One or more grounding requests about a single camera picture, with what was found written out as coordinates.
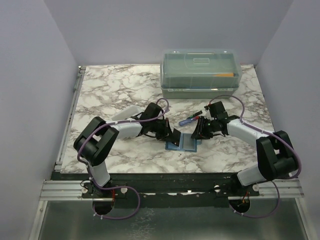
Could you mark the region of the black VIP card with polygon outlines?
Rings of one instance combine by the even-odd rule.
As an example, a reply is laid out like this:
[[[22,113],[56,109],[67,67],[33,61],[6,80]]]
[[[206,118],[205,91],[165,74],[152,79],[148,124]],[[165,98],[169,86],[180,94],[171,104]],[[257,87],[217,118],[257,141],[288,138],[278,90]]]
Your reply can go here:
[[[197,141],[191,138],[191,134],[185,133],[183,135],[183,149],[188,151],[193,151],[195,149]]]

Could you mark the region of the blue leather card holder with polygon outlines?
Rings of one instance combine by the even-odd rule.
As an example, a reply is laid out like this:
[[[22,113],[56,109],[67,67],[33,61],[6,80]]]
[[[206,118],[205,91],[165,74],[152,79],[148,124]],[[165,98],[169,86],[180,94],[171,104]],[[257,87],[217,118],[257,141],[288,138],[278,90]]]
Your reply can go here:
[[[179,151],[179,152],[193,152],[193,153],[196,153],[197,152],[197,147],[202,144],[202,140],[195,139],[196,140],[196,145],[195,145],[194,150],[185,150],[183,148],[183,137],[184,137],[184,134],[187,134],[187,133],[181,133],[179,146],[175,146],[171,142],[167,141],[166,144],[165,144],[165,149],[167,151]]]

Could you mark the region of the white plastic card tray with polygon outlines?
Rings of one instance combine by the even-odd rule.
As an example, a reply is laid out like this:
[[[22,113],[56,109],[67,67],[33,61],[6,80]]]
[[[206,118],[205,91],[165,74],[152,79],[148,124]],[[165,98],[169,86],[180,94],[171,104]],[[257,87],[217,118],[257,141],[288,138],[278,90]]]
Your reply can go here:
[[[143,109],[137,105],[130,105],[111,117],[112,121],[121,121],[134,117],[143,112]]]

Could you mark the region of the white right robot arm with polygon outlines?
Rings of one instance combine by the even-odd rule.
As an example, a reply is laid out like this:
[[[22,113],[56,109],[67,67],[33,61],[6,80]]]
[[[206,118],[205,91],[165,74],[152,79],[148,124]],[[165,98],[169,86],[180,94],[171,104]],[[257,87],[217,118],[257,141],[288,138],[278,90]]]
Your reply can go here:
[[[270,132],[245,122],[242,115],[228,115],[221,101],[204,109],[206,115],[198,118],[192,139],[209,140],[221,134],[238,138],[256,149],[257,163],[232,176],[230,191],[234,195],[243,195],[249,185],[300,173],[301,161],[285,131]]]

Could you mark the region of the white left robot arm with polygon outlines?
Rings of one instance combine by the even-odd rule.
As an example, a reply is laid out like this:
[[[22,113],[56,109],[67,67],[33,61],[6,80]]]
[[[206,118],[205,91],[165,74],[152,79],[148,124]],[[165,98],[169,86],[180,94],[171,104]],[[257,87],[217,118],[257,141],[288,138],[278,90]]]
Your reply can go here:
[[[110,174],[105,160],[115,141],[145,136],[154,133],[158,141],[180,144],[181,132],[171,129],[169,119],[164,117],[167,109],[151,102],[145,110],[131,105],[110,121],[94,117],[73,143],[79,162],[85,164],[89,177],[93,180],[93,191],[101,198],[107,197],[111,191]]]

